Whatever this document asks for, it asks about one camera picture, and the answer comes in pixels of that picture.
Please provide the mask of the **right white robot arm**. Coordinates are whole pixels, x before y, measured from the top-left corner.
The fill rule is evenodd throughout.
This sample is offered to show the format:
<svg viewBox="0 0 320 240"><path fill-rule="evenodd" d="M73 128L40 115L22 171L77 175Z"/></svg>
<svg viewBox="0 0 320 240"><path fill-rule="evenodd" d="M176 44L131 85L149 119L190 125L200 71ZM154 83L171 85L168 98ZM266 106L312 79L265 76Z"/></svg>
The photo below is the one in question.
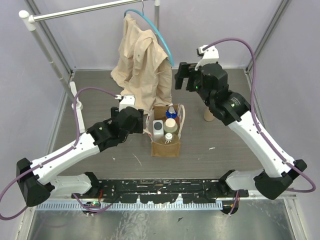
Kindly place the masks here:
<svg viewBox="0 0 320 240"><path fill-rule="evenodd" d="M213 116L235 132L250 148L263 169L255 171L230 170L219 184L219 191L231 197L238 190L257 190L264 197L274 200L286 191L293 181L307 168L302 159L285 155L287 164L274 152L282 149L274 141L269 145L263 138L263 127L254 123L251 106L239 93L229 89L228 74L218 63L200 68L196 64L181 62L175 78L175 89L182 88L188 79L186 90L197 92Z"/></svg>

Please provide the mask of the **beige shirt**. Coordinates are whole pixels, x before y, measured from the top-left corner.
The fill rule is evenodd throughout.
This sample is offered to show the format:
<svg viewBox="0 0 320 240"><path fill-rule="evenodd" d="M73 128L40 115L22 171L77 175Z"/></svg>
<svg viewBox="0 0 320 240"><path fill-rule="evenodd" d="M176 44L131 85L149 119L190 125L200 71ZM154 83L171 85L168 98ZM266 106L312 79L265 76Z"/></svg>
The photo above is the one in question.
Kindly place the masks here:
<svg viewBox="0 0 320 240"><path fill-rule="evenodd" d="M135 105L147 114L155 106L172 104L172 66L152 30L141 30L127 14L118 48L119 60L111 78L123 88L120 93L134 95Z"/></svg>

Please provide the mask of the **beige pink bottle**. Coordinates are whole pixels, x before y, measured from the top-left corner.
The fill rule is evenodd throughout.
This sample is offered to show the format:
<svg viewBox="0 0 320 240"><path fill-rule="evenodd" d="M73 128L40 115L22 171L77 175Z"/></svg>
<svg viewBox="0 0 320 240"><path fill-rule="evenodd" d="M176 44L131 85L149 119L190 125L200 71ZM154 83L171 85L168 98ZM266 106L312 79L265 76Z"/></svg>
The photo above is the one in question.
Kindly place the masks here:
<svg viewBox="0 0 320 240"><path fill-rule="evenodd" d="M204 111L203 118L206 122L212 122L215 119L208 107Z"/></svg>

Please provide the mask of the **blue cap bottle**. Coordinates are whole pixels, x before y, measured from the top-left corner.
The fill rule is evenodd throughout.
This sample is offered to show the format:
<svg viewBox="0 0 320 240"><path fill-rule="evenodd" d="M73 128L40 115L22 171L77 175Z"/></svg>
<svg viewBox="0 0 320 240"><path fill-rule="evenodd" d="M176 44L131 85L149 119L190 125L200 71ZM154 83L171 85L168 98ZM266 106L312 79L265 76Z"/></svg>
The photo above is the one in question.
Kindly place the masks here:
<svg viewBox="0 0 320 240"><path fill-rule="evenodd" d="M173 106L170 106L168 110L165 112L165 119L173 119L177 123L179 122L178 113Z"/></svg>

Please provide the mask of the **brown canvas bag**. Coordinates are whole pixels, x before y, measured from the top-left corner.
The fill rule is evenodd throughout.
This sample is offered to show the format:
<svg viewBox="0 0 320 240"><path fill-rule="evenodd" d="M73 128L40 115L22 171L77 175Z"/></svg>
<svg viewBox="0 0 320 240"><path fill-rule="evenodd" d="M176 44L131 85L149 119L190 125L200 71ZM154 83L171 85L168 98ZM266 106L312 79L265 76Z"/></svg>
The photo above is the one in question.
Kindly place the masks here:
<svg viewBox="0 0 320 240"><path fill-rule="evenodd" d="M186 111L182 104L155 106L145 120L143 130L151 140L151 156L178 157Z"/></svg>

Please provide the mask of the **blue clothes hanger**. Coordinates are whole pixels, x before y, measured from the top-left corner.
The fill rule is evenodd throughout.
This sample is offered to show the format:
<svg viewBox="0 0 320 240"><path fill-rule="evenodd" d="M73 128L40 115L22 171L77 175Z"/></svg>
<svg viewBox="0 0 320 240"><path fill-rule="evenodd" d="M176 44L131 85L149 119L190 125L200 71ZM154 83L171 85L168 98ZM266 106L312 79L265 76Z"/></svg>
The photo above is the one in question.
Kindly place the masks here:
<svg viewBox="0 0 320 240"><path fill-rule="evenodd" d="M125 17L127 15L127 13L129 13L129 12L135 13L138 16L140 16L150 26L150 28L154 32L157 40L159 40L162 43L162 45L163 45L163 47L165 49L165 52L167 53L167 59L168 59L170 65L173 67L174 66L174 59L173 59L172 53L171 53L170 48L168 47L164 37L162 36L162 34L159 31L161 1L160 0L155 0L154 1L154 22L152 22L144 14L144 1L141 0L141 2L142 2L142 10L141 11L133 9L133 8L130 8L130 9L127 9L127 10L124 11L123 16Z"/></svg>

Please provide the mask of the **white clothes rack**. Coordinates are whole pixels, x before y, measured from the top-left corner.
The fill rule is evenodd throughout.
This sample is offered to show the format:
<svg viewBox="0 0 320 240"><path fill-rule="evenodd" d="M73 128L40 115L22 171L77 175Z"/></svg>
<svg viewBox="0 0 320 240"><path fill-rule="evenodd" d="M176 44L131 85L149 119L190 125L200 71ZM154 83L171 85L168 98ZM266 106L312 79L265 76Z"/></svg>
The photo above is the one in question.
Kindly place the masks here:
<svg viewBox="0 0 320 240"><path fill-rule="evenodd" d="M29 9L32 11L32 13L36 13L36 15L30 14L27 10L19 11L18 15L19 15L20 19L23 21L23 23L25 24L26 28L33 35L39 48L41 49L41 51L45 55L47 61L49 62L52 70L54 71L55 75L57 76L60 83L62 84L62 86L66 92L66 96L71 101L74 100L76 94L78 93L77 88L76 88L76 84L70 79L67 81L67 79L63 76L62 72L60 71L59 67L57 66L56 62L54 61L52 55L50 54L48 48L46 47L43 39L41 38L41 36L37 30L36 23L39 23L41 29L44 31L44 35L46 36L48 42L50 43L55 54L58 56L58 58L62 62L62 65L65 67L66 71L69 73L69 77L71 78L73 76L73 71L70 69L70 67L67 63L67 60L65 59L64 55L62 54L58 44L56 43L48 26L46 25L46 23L42 24L40 22L141 2L141 0L117 0L117 1L112 1L112 2L108 2L108 3L101 3L101 4L91 5L91 6L70 9L70 10L64 10L64 11L60 11L60 12L40 14L40 11L39 11L34 0L24 0L24 1L27 4L27 6L29 7ZM78 122L79 132L82 134L86 131L83 116L82 116L83 105L78 100L78 97L76 97L76 101L77 101L76 104L72 103L71 108L76 111L77 115L75 117L75 120Z"/></svg>

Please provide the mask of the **white bottle black cap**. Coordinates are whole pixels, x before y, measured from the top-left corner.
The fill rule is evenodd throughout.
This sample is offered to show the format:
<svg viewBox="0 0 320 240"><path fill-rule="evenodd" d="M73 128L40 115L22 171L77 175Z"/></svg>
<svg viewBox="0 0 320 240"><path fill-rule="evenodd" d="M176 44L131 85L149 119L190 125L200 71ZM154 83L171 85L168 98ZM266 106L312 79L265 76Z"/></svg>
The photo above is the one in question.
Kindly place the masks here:
<svg viewBox="0 0 320 240"><path fill-rule="evenodd" d="M152 140L158 143L165 135L163 120L154 120L152 122Z"/></svg>

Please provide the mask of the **aluminium front rail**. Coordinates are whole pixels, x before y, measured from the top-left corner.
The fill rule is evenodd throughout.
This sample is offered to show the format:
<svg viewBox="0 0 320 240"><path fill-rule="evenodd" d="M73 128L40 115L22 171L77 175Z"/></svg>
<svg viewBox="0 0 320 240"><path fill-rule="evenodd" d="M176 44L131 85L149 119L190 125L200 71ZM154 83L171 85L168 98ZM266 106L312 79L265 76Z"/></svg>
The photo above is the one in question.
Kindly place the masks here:
<svg viewBox="0 0 320 240"><path fill-rule="evenodd" d="M105 203L142 204L175 203L209 204L218 199L247 198L251 189L233 190L227 179L97 179L86 172L78 176L57 176L47 184L32 177L19 181L19 187L29 207L38 206L48 199L93 199Z"/></svg>

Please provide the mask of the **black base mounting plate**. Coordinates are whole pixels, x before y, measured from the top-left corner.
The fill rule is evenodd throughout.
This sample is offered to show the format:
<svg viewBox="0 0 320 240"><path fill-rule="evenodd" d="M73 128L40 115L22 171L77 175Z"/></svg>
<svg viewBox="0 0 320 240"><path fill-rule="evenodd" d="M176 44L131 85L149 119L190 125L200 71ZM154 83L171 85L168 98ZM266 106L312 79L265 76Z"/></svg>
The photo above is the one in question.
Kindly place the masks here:
<svg viewBox="0 0 320 240"><path fill-rule="evenodd" d="M147 204L174 203L178 197L183 204L215 203L218 198L234 198L232 190L218 179L103 179L80 199L102 197L105 203Z"/></svg>

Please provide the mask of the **clear bottle white cap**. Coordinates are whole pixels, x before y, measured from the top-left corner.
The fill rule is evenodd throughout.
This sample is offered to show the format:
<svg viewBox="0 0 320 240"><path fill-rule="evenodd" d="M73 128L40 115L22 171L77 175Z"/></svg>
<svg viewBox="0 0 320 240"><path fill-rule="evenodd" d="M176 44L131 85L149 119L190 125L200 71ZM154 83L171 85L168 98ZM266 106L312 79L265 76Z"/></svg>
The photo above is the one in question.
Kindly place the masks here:
<svg viewBox="0 0 320 240"><path fill-rule="evenodd" d="M162 145L173 145L179 142L179 137L174 133L166 133L159 140L159 144Z"/></svg>

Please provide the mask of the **green bottle beige cap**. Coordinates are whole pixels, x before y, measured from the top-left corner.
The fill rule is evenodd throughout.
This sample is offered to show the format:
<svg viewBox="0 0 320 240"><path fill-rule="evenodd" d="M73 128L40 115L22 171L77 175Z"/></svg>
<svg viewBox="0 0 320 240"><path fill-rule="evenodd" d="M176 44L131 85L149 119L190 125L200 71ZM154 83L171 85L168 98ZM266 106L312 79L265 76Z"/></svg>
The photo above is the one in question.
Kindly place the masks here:
<svg viewBox="0 0 320 240"><path fill-rule="evenodd" d="M163 124L163 130L166 134L171 133L177 135L179 132L179 126L174 118L168 118Z"/></svg>

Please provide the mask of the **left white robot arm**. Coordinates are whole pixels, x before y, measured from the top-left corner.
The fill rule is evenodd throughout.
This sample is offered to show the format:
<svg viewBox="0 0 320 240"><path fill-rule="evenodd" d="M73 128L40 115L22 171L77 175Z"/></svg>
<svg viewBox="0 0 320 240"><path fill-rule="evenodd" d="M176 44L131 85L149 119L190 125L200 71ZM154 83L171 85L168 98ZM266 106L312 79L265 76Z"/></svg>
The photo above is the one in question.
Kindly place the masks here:
<svg viewBox="0 0 320 240"><path fill-rule="evenodd" d="M34 207L50 197L72 194L97 197L101 184L93 172L74 176L60 176L60 173L90 156L124 143L130 134L141 134L143 121L142 109L128 106L119 110L112 107L110 119L95 123L75 141L42 158L19 160L16 174L22 178L17 183L26 205Z"/></svg>

